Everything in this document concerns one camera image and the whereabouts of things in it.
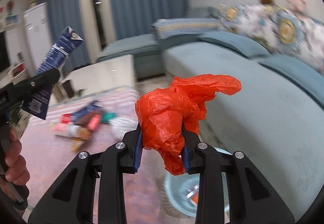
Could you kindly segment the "person's left hand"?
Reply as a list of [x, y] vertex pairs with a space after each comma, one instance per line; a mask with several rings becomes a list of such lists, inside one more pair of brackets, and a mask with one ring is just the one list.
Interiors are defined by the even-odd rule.
[[12, 201], [16, 201], [14, 193], [9, 188], [9, 183], [26, 185], [30, 180], [30, 173], [26, 167], [25, 158], [20, 154], [22, 145], [14, 128], [10, 130], [10, 138], [11, 144], [5, 155], [5, 162], [9, 167], [5, 173], [5, 179], [7, 181], [1, 179], [1, 189]]

